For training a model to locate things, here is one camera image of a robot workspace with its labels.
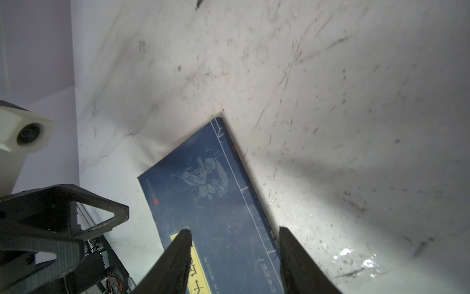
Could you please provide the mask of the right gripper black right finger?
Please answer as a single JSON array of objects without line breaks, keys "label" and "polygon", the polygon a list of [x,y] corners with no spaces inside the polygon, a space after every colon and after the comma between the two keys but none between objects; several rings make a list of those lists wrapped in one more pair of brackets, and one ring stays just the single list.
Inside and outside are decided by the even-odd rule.
[{"label": "right gripper black right finger", "polygon": [[286,294],[341,294],[286,227],[279,230],[279,250]]}]

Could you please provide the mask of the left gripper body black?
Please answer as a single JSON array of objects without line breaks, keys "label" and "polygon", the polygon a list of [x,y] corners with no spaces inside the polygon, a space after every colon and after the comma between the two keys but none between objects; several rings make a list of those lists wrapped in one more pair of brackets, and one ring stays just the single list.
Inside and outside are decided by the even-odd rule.
[{"label": "left gripper body black", "polygon": [[34,294],[129,294],[132,280],[117,254],[104,236],[85,244],[85,258],[67,276],[32,291]]}]

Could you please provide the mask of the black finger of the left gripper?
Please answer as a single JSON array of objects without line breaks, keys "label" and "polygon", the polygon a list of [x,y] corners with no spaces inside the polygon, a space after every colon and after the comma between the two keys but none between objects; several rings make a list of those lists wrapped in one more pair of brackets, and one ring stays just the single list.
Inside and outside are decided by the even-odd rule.
[{"label": "black finger of the left gripper", "polygon": [[1,221],[2,294],[28,294],[70,273],[83,259],[79,238]]},{"label": "black finger of the left gripper", "polygon": [[[78,224],[79,203],[107,211],[113,217],[83,230]],[[100,237],[128,219],[128,206],[74,184],[59,184],[1,197],[2,221],[63,233],[84,241]]]}]

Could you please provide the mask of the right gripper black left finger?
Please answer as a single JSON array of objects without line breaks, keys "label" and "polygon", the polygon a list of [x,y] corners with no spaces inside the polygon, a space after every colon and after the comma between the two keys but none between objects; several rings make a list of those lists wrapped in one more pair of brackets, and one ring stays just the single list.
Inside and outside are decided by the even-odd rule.
[{"label": "right gripper black left finger", "polygon": [[184,294],[190,271],[192,234],[183,229],[160,256],[133,294]]}]

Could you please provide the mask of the navy book yellow label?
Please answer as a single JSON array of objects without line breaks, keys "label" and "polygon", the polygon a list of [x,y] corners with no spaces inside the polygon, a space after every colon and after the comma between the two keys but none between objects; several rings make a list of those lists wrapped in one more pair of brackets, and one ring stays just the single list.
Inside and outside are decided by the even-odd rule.
[{"label": "navy book yellow label", "polygon": [[138,180],[164,247],[191,231],[187,293],[283,293],[272,227],[222,118]]}]

